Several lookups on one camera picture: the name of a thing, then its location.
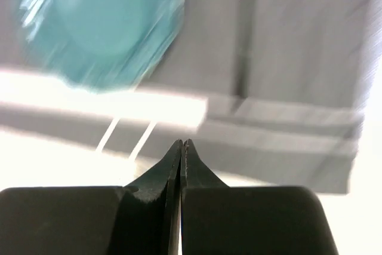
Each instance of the white strip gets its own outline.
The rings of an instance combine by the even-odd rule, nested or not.
[[[358,149],[357,140],[285,133],[214,121],[207,121],[201,125],[198,138],[209,142],[269,152],[353,156]]]
[[[238,109],[236,115],[253,121],[333,126],[357,123],[362,120],[364,111],[247,99]]]
[[[55,77],[0,71],[0,105],[44,112],[121,117],[121,121],[155,121],[171,128],[197,130],[208,99],[152,90],[94,94],[65,85]]]
[[[149,136],[151,135],[152,131],[154,130],[156,126],[156,122],[150,122],[150,124],[147,126],[146,131],[144,131],[143,135],[139,139],[138,143],[134,147],[133,151],[131,152],[129,156],[129,162],[134,162],[135,159],[137,158],[139,152],[143,148],[143,145],[146,143],[148,140]]]
[[[95,149],[95,152],[102,152],[107,141],[109,140],[110,136],[112,135],[115,127],[118,125],[118,122],[119,122],[119,118],[113,118],[113,120],[110,123],[109,127],[107,128],[105,134],[103,135],[102,139],[100,140],[100,143],[98,144],[97,148]]]

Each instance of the teal plate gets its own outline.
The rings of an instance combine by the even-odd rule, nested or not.
[[[33,62],[96,91],[136,85],[178,34],[184,0],[17,0]]]

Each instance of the teal bowl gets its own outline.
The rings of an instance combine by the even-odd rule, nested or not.
[[[136,85],[160,61],[183,20],[184,0],[17,0],[33,63],[70,85]]]

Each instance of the white line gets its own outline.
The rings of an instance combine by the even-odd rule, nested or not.
[[[149,138],[150,134],[154,130],[155,126],[156,126],[156,122],[154,121],[150,122],[150,124],[147,126],[146,131],[144,131],[137,145],[134,147],[133,151],[131,152],[129,156],[129,161],[132,161],[132,162],[135,161],[135,159],[138,156],[138,153],[141,151],[143,145],[146,143],[147,139]]]
[[[118,122],[119,122],[119,118],[113,118],[113,120],[110,123],[109,127],[107,128],[105,134],[103,135],[102,139],[100,140],[100,143],[98,144],[97,148],[95,149],[95,152],[99,152],[99,153],[102,152],[103,148],[105,147],[107,141],[109,140],[110,136],[112,135]]]

